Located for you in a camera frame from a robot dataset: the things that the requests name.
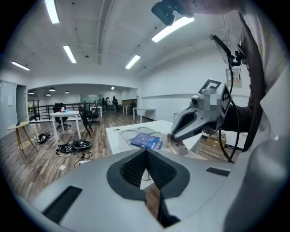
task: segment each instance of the sign on wall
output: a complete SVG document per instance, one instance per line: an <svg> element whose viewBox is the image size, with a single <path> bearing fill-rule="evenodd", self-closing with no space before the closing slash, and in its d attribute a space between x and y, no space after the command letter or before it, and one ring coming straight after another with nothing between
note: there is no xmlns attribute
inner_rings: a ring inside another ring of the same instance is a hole
<svg viewBox="0 0 290 232"><path fill-rule="evenodd" d="M234 74L234 84L233 88L241 88L242 87L242 79L240 76L240 70L239 69L232 69L232 72ZM231 71L229 69L226 69L226 75L227 75L227 86L228 88L231 86Z"/></svg>

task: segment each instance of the blue package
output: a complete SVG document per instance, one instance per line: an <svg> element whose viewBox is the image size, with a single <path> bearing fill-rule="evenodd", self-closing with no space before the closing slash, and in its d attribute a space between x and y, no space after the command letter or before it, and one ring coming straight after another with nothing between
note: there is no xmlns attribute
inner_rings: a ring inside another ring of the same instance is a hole
<svg viewBox="0 0 290 232"><path fill-rule="evenodd" d="M143 132L139 133L134 139L131 140L130 143L138 147L152 148L152 149L161 149L162 144L163 144L161 138L151 136Z"/></svg>

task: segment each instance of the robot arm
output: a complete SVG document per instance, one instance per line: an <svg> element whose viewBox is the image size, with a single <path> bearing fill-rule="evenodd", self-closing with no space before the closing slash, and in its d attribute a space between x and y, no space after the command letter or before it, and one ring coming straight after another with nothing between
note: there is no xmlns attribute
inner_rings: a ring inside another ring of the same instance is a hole
<svg viewBox="0 0 290 232"><path fill-rule="evenodd" d="M207 80L174 122L171 134L176 142L206 132L212 135L223 123L232 100L224 83Z"/></svg>

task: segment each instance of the doorway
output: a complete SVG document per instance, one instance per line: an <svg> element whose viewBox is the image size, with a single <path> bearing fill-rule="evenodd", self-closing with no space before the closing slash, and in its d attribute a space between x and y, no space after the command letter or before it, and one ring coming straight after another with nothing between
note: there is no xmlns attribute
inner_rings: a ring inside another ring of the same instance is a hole
<svg viewBox="0 0 290 232"><path fill-rule="evenodd" d="M26 86L17 85L16 87L16 113L17 121L27 121L26 116Z"/></svg>

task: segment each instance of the round wooden table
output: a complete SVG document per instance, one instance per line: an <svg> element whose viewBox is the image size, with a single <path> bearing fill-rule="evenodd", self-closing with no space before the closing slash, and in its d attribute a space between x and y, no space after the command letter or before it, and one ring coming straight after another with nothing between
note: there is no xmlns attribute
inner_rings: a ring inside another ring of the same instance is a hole
<svg viewBox="0 0 290 232"><path fill-rule="evenodd" d="M38 152L38 150L34 146L33 142L29 138L29 136L28 136L28 134L27 134L27 132L26 132L26 130L24 128L28 124L29 124L29 121L23 121L18 126L16 126L16 124L14 124L14 125L11 125L11 126L9 126L7 128L8 130L14 130L15 129L18 147L19 147L19 150L20 150L20 153L21 153L21 157L22 157L22 159L23 159L25 164L26 164L26 162L25 162L25 154L24 154L24 151L23 151L25 148L27 148L31 144L34 147L34 149ZM19 128L22 128L24 130L24 133L26 134L26 137L28 138L28 141L25 141L25 142L21 143L20 136L19 136Z"/></svg>

